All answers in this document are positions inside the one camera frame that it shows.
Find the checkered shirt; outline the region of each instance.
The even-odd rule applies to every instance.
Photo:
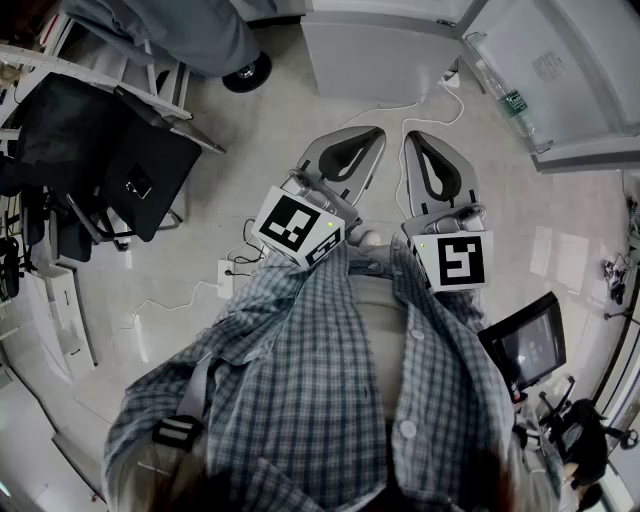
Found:
[[[476,295],[430,293],[406,245],[394,238],[389,250],[393,293],[408,310],[391,429],[396,478],[418,510],[470,509],[480,454],[507,458],[507,389],[476,336]],[[387,434],[347,278],[355,267],[346,244],[311,271],[270,255],[211,328],[127,389],[106,442],[105,482],[119,454],[175,414],[211,352],[206,464],[208,474],[230,473],[232,500],[247,510],[348,510],[383,487]]]

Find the white box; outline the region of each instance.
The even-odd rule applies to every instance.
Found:
[[[304,269],[313,267],[345,239],[344,220],[278,187],[271,187],[253,235]]]

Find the white wall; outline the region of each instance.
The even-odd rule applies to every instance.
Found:
[[[0,389],[0,481],[44,512],[106,512],[54,445],[53,427],[40,405],[6,371],[12,382]]]

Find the computer monitor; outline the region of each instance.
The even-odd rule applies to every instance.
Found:
[[[478,333],[513,392],[522,391],[567,362],[560,305],[549,292]]]

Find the white floor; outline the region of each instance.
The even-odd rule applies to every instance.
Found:
[[[203,154],[194,167],[180,205],[187,220],[178,230],[158,233],[148,244],[132,240],[131,251],[117,253],[103,244],[91,261],[78,264],[81,300],[99,365],[70,387],[44,362],[29,326],[5,343],[12,364],[27,379],[56,426],[96,461],[123,397],[136,378],[187,346],[209,326],[224,301],[215,289],[217,262],[242,241],[244,221],[255,216],[269,187],[279,185],[315,138],[336,130],[377,105],[317,96],[313,72],[299,27],[259,31],[274,61],[273,74],[258,91],[232,94],[217,80],[193,80],[187,107],[194,123],[229,150]],[[481,201],[495,232],[495,275],[486,290],[494,320],[513,313],[548,290],[562,305],[569,363],[558,378],[572,373],[578,393],[597,386],[621,322],[605,322],[608,304],[601,260],[623,252],[626,211],[617,171],[542,176],[516,144],[493,100],[483,96],[469,74],[456,92],[465,103],[453,126],[406,123],[442,138],[460,151],[480,178]],[[383,239],[400,231],[403,217],[394,202],[398,183],[400,126],[406,117],[448,121],[458,112],[444,91],[427,104],[397,111],[371,112],[353,124],[382,127],[387,150],[376,178],[358,205],[361,217]],[[253,256],[246,247],[238,252]]]

